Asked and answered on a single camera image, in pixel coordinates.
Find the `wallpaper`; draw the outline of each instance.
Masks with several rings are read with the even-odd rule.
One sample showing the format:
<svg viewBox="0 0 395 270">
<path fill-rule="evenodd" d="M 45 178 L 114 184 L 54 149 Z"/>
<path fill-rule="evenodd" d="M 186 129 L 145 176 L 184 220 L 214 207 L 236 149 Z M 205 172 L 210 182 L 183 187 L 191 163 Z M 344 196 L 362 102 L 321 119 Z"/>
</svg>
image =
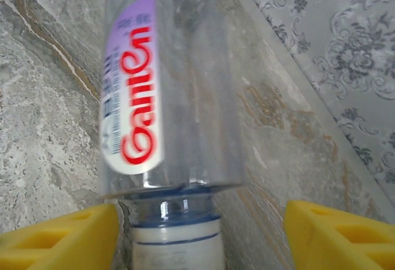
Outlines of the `wallpaper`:
<svg viewBox="0 0 395 270">
<path fill-rule="evenodd" d="M 395 204 L 395 0 L 255 0 Z"/>
</svg>

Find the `gray marble surface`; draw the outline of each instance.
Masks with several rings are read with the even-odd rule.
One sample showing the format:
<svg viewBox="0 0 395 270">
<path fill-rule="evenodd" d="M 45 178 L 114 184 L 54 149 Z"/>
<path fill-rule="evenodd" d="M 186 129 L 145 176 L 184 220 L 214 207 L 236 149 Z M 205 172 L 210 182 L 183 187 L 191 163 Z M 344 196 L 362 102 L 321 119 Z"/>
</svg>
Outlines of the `gray marble surface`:
<svg viewBox="0 0 395 270">
<path fill-rule="evenodd" d="M 101 202 L 96 161 L 103 4 L 0 0 L 0 232 Z M 281 225 L 287 200 L 382 221 L 391 221 L 393 212 L 383 209 L 371 181 L 361 180 L 366 170 L 359 170 L 358 157 L 290 76 L 292 66 L 279 60 L 275 35 L 266 39 L 242 4 L 218 3 L 227 14 L 249 177 L 246 188 L 216 199 L 227 262 L 235 270 L 292 269 Z M 122 233 L 114 269 L 131 269 L 135 207 L 117 207 Z"/>
<path fill-rule="evenodd" d="M 395 206 L 395 0 L 254 2 Z"/>
</svg>

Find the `upside-down bottle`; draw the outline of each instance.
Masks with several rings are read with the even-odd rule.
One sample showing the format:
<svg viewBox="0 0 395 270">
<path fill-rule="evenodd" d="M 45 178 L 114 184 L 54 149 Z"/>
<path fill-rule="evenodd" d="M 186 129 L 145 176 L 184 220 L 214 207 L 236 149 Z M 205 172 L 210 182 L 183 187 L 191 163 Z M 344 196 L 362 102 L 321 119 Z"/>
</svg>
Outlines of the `upside-down bottle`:
<svg viewBox="0 0 395 270">
<path fill-rule="evenodd" d="M 213 194 L 244 183 L 218 0 L 107 0 L 101 170 L 135 200 L 135 270 L 224 269 Z"/>
</svg>

